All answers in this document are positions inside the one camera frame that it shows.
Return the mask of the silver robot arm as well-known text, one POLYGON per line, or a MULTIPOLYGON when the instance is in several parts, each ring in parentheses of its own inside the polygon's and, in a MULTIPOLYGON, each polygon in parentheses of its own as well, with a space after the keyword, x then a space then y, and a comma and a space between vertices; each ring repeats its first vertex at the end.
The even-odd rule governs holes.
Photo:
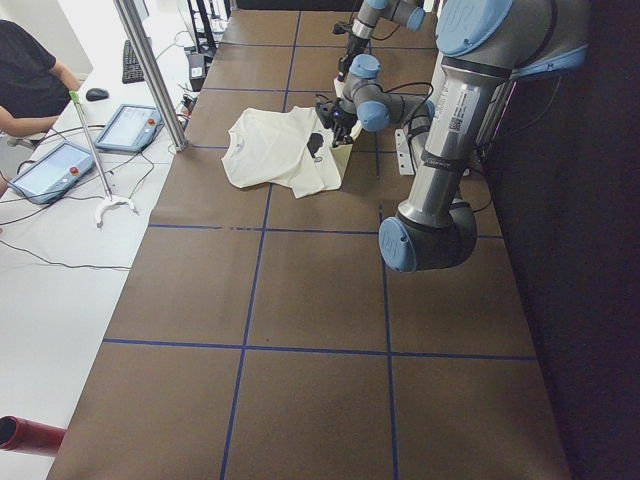
POLYGON ((417 31, 426 12, 422 6, 410 1, 365 0, 356 17, 349 22, 337 22, 333 34, 348 34, 346 53, 339 59, 337 80, 344 82, 354 59, 365 52, 380 19, 417 31))
POLYGON ((422 99, 386 92, 380 63, 365 49, 379 20, 417 30, 424 10, 408 1, 362 3, 339 62, 341 93, 317 114, 335 145, 350 143, 356 125, 377 132, 398 123, 407 130, 417 161, 412 188, 378 235, 391 269, 444 269, 470 256, 477 227, 459 183, 494 92, 510 80, 579 67, 590 13, 587 1, 446 2, 436 27, 441 63, 432 96, 422 99))

